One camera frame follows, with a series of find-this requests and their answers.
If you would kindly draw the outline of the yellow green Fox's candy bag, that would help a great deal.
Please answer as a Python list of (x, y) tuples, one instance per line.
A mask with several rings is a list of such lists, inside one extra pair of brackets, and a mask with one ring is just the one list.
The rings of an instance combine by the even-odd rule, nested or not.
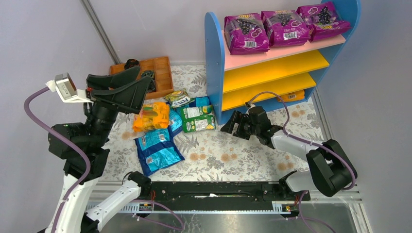
[(167, 94), (164, 98), (173, 108), (181, 107), (192, 102), (192, 98), (188, 95), (185, 89), (174, 91)]

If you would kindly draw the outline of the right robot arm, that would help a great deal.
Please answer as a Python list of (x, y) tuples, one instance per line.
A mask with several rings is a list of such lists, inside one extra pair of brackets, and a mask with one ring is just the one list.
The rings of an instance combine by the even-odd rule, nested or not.
[(272, 124), (261, 106), (251, 107), (246, 113), (234, 111), (221, 131), (245, 140), (255, 136), (265, 146), (305, 160), (308, 171), (294, 171), (279, 179), (279, 189), (285, 194), (317, 189), (332, 197), (356, 182), (357, 172), (336, 140), (319, 142), (295, 136)]

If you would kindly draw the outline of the orange mango candy bag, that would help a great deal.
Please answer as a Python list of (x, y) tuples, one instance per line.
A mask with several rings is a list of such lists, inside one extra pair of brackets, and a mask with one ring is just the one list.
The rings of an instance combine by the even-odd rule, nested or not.
[(134, 117), (134, 132), (149, 132), (168, 128), (170, 123), (170, 106), (165, 102), (144, 104), (140, 113)]

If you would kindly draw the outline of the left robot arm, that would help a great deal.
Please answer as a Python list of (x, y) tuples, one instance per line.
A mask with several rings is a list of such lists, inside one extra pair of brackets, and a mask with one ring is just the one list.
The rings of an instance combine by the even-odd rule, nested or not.
[(151, 83), (131, 67), (112, 75), (88, 75), (86, 89), (77, 89), (67, 74), (47, 82), (65, 103), (81, 103), (84, 123), (56, 124), (48, 129), (49, 152), (65, 161), (64, 186), (47, 233), (95, 233), (100, 215), (85, 213), (86, 204), (102, 176), (109, 150), (104, 146), (119, 113), (138, 114)]

